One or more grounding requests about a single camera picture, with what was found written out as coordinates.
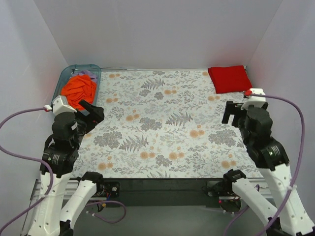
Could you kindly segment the red t shirt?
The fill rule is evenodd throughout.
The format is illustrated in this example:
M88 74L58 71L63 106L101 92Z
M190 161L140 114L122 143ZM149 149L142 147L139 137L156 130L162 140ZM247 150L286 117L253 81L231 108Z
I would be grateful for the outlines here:
M242 92L252 88L243 65L210 67L208 73L217 94Z

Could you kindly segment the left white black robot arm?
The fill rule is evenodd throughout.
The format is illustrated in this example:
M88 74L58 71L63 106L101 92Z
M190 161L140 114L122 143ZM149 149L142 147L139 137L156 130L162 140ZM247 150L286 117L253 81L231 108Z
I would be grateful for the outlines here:
M102 186L102 174L86 172L66 205L63 199L71 178L78 150L86 134L104 120L104 109L85 100L84 112L55 99L52 135L45 142L40 166L40 198L36 206L29 236L71 236L75 223L89 199Z

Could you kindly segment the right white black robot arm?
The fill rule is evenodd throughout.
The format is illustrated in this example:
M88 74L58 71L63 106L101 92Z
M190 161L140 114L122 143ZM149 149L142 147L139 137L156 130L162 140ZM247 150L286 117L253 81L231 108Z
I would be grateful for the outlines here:
M253 187L240 170L230 170L223 176L229 192L233 192L252 209L269 236L313 236L315 224L308 216L289 166L282 144L271 136L272 119L264 103L234 103L228 101L222 122L234 116L232 126L240 130L247 153L264 177L273 197L271 204Z

